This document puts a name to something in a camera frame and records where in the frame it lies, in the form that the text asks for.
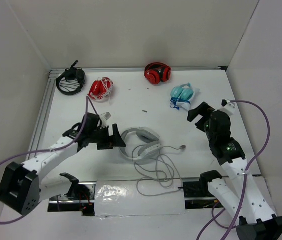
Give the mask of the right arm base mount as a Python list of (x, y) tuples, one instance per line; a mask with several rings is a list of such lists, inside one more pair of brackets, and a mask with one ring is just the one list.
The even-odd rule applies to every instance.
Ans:
[(211, 209), (217, 203), (217, 198), (209, 192), (208, 183), (214, 179), (222, 178), (218, 171), (211, 170), (202, 173), (199, 179), (183, 182), (183, 186), (178, 187), (178, 189), (184, 193), (185, 209)]

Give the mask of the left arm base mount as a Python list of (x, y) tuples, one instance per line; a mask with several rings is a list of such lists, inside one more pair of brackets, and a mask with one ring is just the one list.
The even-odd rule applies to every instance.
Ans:
[(61, 173), (61, 179), (70, 183), (65, 194), (57, 195), (49, 199), (47, 211), (56, 212), (80, 212), (85, 217), (95, 216), (96, 182), (79, 182), (69, 173)]

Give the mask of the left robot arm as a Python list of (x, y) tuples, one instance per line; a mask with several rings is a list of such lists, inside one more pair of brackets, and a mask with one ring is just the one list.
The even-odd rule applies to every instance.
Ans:
[(50, 148), (41, 150), (34, 158), (23, 163), (10, 163), (0, 182), (0, 202), (22, 216), (32, 212), (40, 202), (64, 195), (73, 200), (80, 193), (80, 181), (73, 175), (62, 172), (56, 178), (47, 176), (65, 160), (75, 156), (89, 144), (98, 150), (125, 147), (117, 124), (104, 126), (100, 116), (87, 113), (82, 122), (62, 134)]

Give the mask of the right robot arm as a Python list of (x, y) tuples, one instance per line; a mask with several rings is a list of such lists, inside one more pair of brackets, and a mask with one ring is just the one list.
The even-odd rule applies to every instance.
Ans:
[(247, 160), (243, 148), (231, 136), (230, 116), (236, 103), (223, 100), (222, 107), (216, 110), (203, 102), (188, 112), (188, 122), (201, 116), (195, 126), (206, 134), (212, 155), (234, 187), (231, 190), (219, 172), (213, 170), (201, 174), (199, 190), (204, 196), (216, 197), (232, 217), (222, 239), (235, 230), (240, 240), (277, 240), (282, 235), (282, 216), (269, 206), (250, 172), (259, 154)]

